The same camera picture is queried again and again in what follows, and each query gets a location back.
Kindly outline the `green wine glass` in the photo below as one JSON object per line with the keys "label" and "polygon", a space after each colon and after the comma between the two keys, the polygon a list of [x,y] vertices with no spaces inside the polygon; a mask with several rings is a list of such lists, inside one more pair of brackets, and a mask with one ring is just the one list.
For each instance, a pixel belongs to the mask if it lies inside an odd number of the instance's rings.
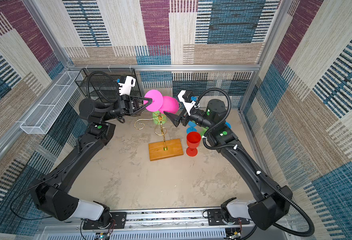
{"label": "green wine glass", "polygon": [[206,128],[201,128],[201,129],[200,129],[200,135],[201,135],[201,137],[205,134],[206,131],[207,131]]}
{"label": "green wine glass", "polygon": [[160,111],[153,112],[152,117],[155,125],[160,125],[160,123],[165,124],[167,122],[167,117]]}

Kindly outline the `pink wine glass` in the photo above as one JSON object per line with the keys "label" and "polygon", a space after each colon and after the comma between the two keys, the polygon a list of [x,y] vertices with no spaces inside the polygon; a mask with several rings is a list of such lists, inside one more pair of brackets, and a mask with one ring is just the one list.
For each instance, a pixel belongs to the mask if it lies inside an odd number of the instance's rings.
{"label": "pink wine glass", "polygon": [[148,91],[144,98],[151,99],[152,103],[146,107],[149,112],[160,111],[162,114],[164,112],[176,114],[179,110],[179,102],[169,96],[163,96],[158,90]]}

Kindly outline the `red wine glass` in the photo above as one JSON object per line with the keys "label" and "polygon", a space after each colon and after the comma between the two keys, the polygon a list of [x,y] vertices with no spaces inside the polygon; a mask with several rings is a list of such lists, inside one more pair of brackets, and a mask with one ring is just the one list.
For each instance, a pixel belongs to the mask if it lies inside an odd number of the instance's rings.
{"label": "red wine glass", "polygon": [[187,145],[188,148],[186,153],[190,157],[195,157],[198,154],[198,147],[201,142],[201,135],[198,132],[190,132],[187,134]]}

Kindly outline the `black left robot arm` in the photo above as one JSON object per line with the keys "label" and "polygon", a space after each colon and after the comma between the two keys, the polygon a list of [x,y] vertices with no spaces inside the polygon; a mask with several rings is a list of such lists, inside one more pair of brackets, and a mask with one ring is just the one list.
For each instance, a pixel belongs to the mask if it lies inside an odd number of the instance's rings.
{"label": "black left robot arm", "polygon": [[129,95],[119,96],[117,101],[108,104],[83,99],[79,105],[80,118],[88,121],[88,128],[57,167],[41,180],[31,182],[29,193],[36,208],[59,221],[79,218],[106,228],[112,219],[109,207],[80,200],[69,195],[69,191],[89,161],[112,139],[116,126],[108,121],[137,116],[152,102],[150,98]]}

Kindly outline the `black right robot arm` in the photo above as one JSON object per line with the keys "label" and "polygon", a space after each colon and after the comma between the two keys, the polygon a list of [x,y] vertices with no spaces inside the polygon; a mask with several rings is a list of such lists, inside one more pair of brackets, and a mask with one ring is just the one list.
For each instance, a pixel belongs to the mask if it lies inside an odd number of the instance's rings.
{"label": "black right robot arm", "polygon": [[205,147],[216,150],[238,171],[250,188],[255,203],[248,205],[251,220],[262,230],[274,226],[283,231],[286,228],[277,222],[289,211],[292,204],[292,191],[288,186],[281,187],[270,178],[243,148],[236,134],[226,124],[229,107],[218,99],[209,101],[206,110],[192,108],[182,110],[178,115],[165,110],[167,118],[175,126],[186,126],[195,122],[206,130],[202,137]]}

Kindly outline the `wooden rack base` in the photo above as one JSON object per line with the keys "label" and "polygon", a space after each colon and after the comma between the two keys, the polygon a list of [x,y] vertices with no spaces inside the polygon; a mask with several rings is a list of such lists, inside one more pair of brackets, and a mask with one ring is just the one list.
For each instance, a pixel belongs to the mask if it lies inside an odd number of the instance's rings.
{"label": "wooden rack base", "polygon": [[181,139],[167,140],[149,144],[150,161],[182,156],[184,154]]}

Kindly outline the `black mesh shelf rack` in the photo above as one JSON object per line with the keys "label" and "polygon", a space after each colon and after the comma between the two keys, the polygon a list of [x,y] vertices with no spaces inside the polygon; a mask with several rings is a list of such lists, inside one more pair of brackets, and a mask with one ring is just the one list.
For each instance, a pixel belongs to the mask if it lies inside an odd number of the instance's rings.
{"label": "black mesh shelf rack", "polygon": [[117,100],[119,95],[117,80],[120,76],[137,78],[135,70],[129,68],[83,68],[75,83],[84,97],[108,104]]}

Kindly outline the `white mesh wall basket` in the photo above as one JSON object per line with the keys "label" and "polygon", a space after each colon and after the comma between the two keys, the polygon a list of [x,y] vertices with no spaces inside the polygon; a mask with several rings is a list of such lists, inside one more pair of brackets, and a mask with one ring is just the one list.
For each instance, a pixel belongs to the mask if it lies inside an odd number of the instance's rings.
{"label": "white mesh wall basket", "polygon": [[63,73],[26,117],[20,129],[28,135],[47,134],[77,89],[77,78],[83,79],[79,74],[75,71]]}

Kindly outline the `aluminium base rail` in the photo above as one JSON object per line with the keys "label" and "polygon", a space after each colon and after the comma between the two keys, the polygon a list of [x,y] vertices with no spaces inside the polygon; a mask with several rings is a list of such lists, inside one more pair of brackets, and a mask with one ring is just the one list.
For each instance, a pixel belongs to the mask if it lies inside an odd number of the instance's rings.
{"label": "aluminium base rail", "polygon": [[263,231],[248,217],[223,222],[219,207],[113,211],[115,227],[96,229],[86,221],[45,220],[35,240],[293,240],[275,227]]}

